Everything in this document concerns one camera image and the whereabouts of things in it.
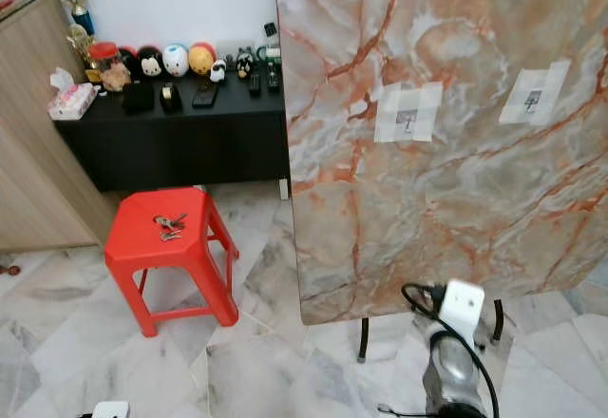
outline stool leg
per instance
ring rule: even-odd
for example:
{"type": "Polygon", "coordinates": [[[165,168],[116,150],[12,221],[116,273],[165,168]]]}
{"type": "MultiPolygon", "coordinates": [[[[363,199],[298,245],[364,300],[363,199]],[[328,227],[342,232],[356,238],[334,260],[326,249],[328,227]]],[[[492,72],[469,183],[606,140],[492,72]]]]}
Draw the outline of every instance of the stool leg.
{"type": "Polygon", "coordinates": [[[221,242],[221,246],[224,248],[224,250],[232,253],[235,258],[238,258],[237,246],[232,241],[230,233],[224,225],[224,222],[219,215],[218,208],[213,203],[212,199],[210,199],[209,208],[209,225],[211,226],[211,230],[219,238],[219,242],[221,242]]]}
{"type": "Polygon", "coordinates": [[[120,274],[114,275],[114,279],[121,289],[121,292],[123,292],[126,303],[129,305],[137,322],[140,324],[142,334],[146,337],[154,337],[157,335],[158,331],[154,324],[154,320],[152,320],[150,311],[148,311],[148,308],[143,301],[143,297],[133,281],[133,276],[120,274]]]}
{"type": "Polygon", "coordinates": [[[228,287],[219,274],[218,266],[207,249],[207,258],[199,257],[188,271],[207,301],[211,312],[221,326],[233,326],[238,322],[238,308],[228,287]]]}

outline cabinet door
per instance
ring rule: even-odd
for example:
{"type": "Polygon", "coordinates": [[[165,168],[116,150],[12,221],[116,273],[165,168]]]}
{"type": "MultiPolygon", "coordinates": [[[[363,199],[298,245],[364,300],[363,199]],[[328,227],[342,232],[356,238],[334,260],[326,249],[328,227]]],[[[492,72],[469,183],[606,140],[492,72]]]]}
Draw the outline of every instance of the cabinet door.
{"type": "Polygon", "coordinates": [[[91,243],[71,206],[0,116],[0,251],[91,243]]]}

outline white round toy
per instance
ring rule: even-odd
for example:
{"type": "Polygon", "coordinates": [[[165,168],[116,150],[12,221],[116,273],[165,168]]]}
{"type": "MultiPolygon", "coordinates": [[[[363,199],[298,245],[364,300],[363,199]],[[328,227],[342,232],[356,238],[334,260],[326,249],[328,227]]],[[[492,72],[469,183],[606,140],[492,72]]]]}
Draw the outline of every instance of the white round toy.
{"type": "Polygon", "coordinates": [[[169,45],[162,51],[162,63],[171,76],[181,77],[188,71],[188,51],[182,45],[169,45]]]}
{"type": "Polygon", "coordinates": [[[211,67],[211,74],[209,75],[209,79],[214,83],[218,83],[223,81],[226,77],[226,62],[222,59],[217,59],[213,66],[211,67]]]}

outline keys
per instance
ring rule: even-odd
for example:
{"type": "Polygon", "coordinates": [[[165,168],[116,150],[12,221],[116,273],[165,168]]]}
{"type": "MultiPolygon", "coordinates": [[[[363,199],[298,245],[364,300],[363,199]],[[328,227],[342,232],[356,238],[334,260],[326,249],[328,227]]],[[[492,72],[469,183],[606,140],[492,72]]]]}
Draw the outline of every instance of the keys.
{"type": "Polygon", "coordinates": [[[183,223],[183,219],[187,216],[186,213],[180,214],[179,217],[175,219],[163,217],[163,216],[155,216],[154,221],[161,226],[161,241],[166,242],[167,240],[179,239],[181,238],[181,230],[185,227],[183,223]]]}

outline tissue box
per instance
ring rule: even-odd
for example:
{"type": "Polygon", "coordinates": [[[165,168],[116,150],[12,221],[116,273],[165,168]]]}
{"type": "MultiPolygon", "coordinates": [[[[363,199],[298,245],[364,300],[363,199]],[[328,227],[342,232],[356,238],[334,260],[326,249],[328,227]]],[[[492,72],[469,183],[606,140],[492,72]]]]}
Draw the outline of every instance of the tissue box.
{"type": "Polygon", "coordinates": [[[63,90],[48,104],[48,115],[53,121],[78,121],[97,95],[91,83],[75,84],[63,90]]]}

